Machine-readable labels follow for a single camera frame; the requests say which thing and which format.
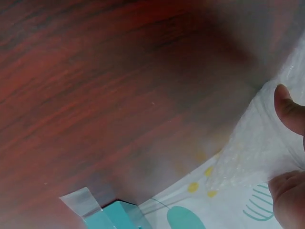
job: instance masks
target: clear tape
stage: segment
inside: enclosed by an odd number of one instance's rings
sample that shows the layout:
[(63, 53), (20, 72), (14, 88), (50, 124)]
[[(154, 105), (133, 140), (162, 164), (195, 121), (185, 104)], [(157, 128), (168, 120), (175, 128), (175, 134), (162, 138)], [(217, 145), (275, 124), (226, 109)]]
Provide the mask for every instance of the clear tape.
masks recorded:
[(60, 199), (84, 220), (89, 229), (116, 228), (87, 187), (62, 196)]

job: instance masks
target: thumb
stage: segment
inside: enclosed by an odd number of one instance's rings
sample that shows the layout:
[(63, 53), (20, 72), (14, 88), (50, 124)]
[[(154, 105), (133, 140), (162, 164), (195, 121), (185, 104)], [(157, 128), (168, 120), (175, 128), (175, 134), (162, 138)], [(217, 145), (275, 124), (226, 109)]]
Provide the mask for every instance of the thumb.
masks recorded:
[(281, 122), (291, 131), (305, 134), (305, 106), (293, 102), (288, 89), (279, 84), (274, 92), (274, 108)]

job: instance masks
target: teal pattern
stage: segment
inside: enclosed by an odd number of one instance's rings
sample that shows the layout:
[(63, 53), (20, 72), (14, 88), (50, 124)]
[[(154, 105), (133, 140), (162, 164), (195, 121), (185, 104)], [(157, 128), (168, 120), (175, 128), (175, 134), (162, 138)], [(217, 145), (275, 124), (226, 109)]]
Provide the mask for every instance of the teal pattern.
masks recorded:
[(246, 205), (246, 210), (243, 213), (249, 218), (255, 221), (268, 221), (273, 218), (274, 213), (272, 211), (272, 197), (269, 193), (269, 188), (264, 185), (258, 185), (253, 188), (254, 194), (249, 199), (249, 205)]
[(172, 229), (206, 229), (200, 218), (189, 209), (180, 206), (169, 208), (160, 201), (151, 199), (168, 208), (167, 221)]

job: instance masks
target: wood grain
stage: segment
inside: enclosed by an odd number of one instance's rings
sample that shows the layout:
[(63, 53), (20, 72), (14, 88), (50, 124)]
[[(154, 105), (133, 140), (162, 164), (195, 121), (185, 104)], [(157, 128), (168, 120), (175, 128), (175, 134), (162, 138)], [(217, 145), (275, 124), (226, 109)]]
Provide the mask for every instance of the wood grain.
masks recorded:
[(257, 61), (198, 2), (1, 1), (1, 228), (84, 228), (58, 199), (84, 186), (162, 191), (234, 126)]

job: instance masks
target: hand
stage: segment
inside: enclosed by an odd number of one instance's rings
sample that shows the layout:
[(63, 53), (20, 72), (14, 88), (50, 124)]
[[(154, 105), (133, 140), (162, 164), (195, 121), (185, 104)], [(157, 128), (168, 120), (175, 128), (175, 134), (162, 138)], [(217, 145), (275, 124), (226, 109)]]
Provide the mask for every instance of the hand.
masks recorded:
[[(305, 107), (293, 102), (287, 88), (275, 90), (277, 116), (291, 131), (305, 136)], [(294, 171), (273, 178), (268, 183), (274, 215), (284, 229), (305, 228), (305, 172)]]

